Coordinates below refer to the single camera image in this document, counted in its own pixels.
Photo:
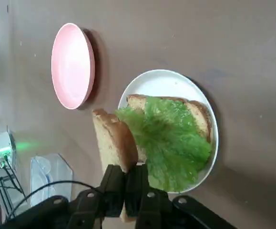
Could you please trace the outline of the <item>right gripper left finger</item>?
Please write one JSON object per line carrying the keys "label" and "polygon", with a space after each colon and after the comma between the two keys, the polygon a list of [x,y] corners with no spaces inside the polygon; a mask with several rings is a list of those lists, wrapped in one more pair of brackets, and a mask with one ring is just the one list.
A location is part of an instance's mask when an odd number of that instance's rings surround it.
{"label": "right gripper left finger", "polygon": [[92,229],[97,220],[119,217],[123,208],[125,174],[120,166],[108,165],[99,187],[71,180],[86,187],[69,201],[52,196],[16,217],[8,216],[1,229]]}

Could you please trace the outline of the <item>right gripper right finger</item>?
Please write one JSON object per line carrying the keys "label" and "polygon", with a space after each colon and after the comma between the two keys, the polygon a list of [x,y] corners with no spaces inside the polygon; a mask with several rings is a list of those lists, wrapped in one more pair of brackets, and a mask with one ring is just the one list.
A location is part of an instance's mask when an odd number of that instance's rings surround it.
{"label": "right gripper right finger", "polygon": [[234,229],[235,226],[188,195],[170,200],[165,191],[148,182],[146,165],[126,175],[125,208],[136,217],[137,229]]}

